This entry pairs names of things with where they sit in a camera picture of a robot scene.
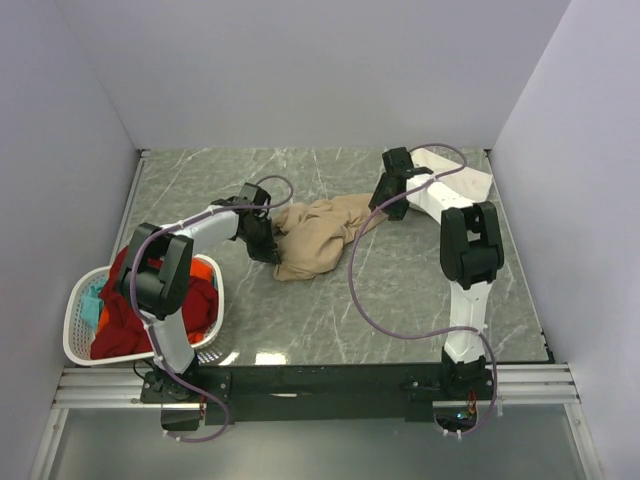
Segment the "beige t shirt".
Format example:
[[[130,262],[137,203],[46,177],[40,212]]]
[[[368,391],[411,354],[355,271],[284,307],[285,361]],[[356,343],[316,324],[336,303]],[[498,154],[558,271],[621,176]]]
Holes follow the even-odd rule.
[[[280,263],[273,278],[310,280],[336,268],[346,245],[387,219],[371,214],[369,194],[293,203],[272,218]]]

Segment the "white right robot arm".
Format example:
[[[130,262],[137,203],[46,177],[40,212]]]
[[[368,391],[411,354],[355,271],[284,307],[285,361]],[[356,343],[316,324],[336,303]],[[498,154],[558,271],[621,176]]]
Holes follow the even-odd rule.
[[[415,165],[417,157],[416,151],[404,147],[382,154],[384,172],[369,208],[392,221],[414,208],[440,226],[440,266],[450,282],[451,300],[443,356],[454,365],[441,371],[439,387],[447,397],[460,399],[474,386],[466,366],[485,357],[479,332],[492,284],[504,265],[503,242],[494,204],[456,192],[432,167]]]

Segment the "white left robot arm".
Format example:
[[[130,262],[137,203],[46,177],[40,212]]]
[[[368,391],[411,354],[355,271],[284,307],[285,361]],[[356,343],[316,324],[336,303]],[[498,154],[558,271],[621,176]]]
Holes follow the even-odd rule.
[[[214,201],[203,211],[173,224],[136,227],[118,271],[115,288],[141,320],[151,343],[154,363],[169,372],[164,389],[176,401],[193,399],[200,378],[181,318],[192,259],[227,240],[245,243],[249,258],[277,265],[280,256],[269,217],[271,195],[246,183],[240,193]]]

